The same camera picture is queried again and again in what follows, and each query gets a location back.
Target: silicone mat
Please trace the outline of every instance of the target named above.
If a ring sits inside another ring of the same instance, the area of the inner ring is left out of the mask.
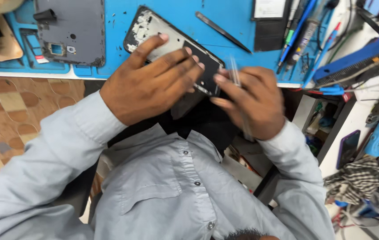
[[[36,55],[41,55],[40,44],[37,41],[37,24],[32,18],[34,3],[26,0],[18,9],[4,14],[10,28],[19,42],[23,56],[19,59],[0,62],[0,72],[20,72],[39,74],[66,74],[69,64],[50,62],[37,63]]]
[[[139,5],[146,5],[155,11],[176,28],[221,58],[225,64],[229,62],[229,56],[233,55],[240,67],[262,66],[277,69],[281,50],[255,52],[254,54],[247,53],[195,16],[195,11],[200,11],[253,50],[255,22],[250,21],[252,0],[122,0],[119,2],[105,0],[105,65],[100,68],[73,65],[76,75],[80,77],[108,78],[128,58],[129,53],[124,50],[122,44]],[[326,18],[325,24],[321,27],[322,38],[329,21],[330,17]],[[309,53],[310,68],[314,65],[313,61],[318,54],[315,41],[316,34],[305,50],[305,53]],[[292,72],[288,72],[286,77],[279,82],[302,83],[305,77],[304,72],[302,72],[302,65],[302,61],[299,60]]]

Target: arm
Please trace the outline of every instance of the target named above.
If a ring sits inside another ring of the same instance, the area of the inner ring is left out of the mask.
[[[305,137],[283,116],[283,98],[275,74],[266,68],[244,68],[239,78],[246,90],[236,87],[222,71],[216,82],[234,102],[212,99],[233,122],[242,127],[240,112],[247,116],[252,135],[259,139],[268,158],[277,166],[280,179],[273,212],[297,239],[334,239],[331,219],[324,206],[326,190],[318,161]]]
[[[189,48],[144,66],[147,56],[167,41],[165,34],[149,38],[99,92],[41,121],[39,137],[0,170],[0,237],[92,238],[71,206],[50,203],[126,126],[167,111],[186,91],[194,91],[204,65]]]
[[[299,128],[287,121],[277,136],[259,143],[280,172],[273,213],[297,239],[334,239],[318,161]]]
[[[40,124],[40,135],[25,146],[25,153],[0,170],[0,234],[32,217],[29,213],[22,219],[19,213],[56,199],[69,182],[97,161],[107,141],[126,127],[99,92]]]

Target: sleeve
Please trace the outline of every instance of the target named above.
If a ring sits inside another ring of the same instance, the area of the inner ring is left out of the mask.
[[[297,239],[335,239],[321,171],[304,134],[286,121],[276,137],[258,142],[280,172],[273,213]]]
[[[49,220],[69,222],[67,207],[47,204],[95,164],[107,142],[126,128],[99,92],[56,111],[40,124],[39,136],[26,144],[25,153],[0,170],[0,235],[37,215],[43,215],[38,221],[43,224]],[[40,229],[54,231],[46,226]]]

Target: striped cloth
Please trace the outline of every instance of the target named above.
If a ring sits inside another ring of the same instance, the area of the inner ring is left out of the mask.
[[[324,179],[326,200],[333,197],[340,202],[358,205],[370,199],[379,187],[379,166],[375,157],[367,156],[346,164],[336,174]]]

